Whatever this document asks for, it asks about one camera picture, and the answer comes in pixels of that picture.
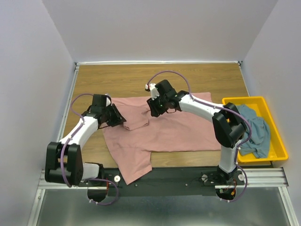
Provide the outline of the pink t shirt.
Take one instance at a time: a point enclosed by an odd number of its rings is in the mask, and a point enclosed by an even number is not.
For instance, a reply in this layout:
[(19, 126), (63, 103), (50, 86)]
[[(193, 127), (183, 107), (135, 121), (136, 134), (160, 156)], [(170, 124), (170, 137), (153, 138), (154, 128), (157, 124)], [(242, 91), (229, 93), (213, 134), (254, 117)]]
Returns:
[(109, 152), (127, 185), (152, 170), (151, 152), (217, 151), (211, 122), (187, 112), (152, 117), (148, 97), (113, 98), (126, 119), (103, 129)]

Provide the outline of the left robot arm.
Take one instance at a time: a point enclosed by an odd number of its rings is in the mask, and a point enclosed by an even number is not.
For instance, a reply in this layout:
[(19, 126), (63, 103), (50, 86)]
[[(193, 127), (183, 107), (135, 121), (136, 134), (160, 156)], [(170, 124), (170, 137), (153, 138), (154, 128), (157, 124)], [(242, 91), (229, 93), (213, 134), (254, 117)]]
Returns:
[(92, 103), (82, 114), (73, 107), (70, 110), (79, 117), (79, 122), (65, 137), (48, 144), (45, 180), (68, 187), (77, 186), (82, 181), (99, 186), (104, 182), (103, 166), (99, 163), (84, 163), (81, 150), (95, 132), (123, 125), (126, 119), (109, 95), (92, 94)]

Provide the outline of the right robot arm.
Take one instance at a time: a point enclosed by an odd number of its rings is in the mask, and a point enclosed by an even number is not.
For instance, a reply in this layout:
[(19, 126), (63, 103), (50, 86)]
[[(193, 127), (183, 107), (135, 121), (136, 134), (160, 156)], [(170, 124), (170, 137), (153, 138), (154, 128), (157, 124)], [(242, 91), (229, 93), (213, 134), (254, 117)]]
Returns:
[(238, 144), (246, 131), (246, 122), (234, 104), (220, 105), (193, 96), (190, 92), (177, 92), (168, 80), (147, 83), (150, 92), (147, 103), (152, 117), (159, 117), (169, 109), (187, 112), (213, 124), (215, 138), (221, 145), (221, 158), (215, 173), (215, 181), (228, 184), (237, 171)]

